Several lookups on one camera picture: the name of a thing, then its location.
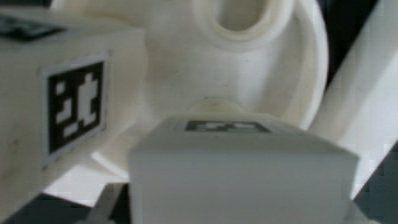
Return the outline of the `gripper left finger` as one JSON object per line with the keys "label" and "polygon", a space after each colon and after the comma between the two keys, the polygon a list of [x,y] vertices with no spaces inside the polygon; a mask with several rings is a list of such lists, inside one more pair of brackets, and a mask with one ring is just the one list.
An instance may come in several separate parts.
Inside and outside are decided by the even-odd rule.
{"label": "gripper left finger", "polygon": [[111,183],[106,186],[88,217],[77,224],[132,224],[127,183]]}

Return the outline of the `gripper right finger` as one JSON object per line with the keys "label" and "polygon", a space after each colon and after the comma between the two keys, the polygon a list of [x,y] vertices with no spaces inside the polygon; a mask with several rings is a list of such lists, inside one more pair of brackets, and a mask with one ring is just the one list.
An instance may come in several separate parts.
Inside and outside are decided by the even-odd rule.
{"label": "gripper right finger", "polygon": [[354,207],[356,215],[354,215],[354,224],[381,224],[381,222],[369,218],[365,212],[360,207]]}

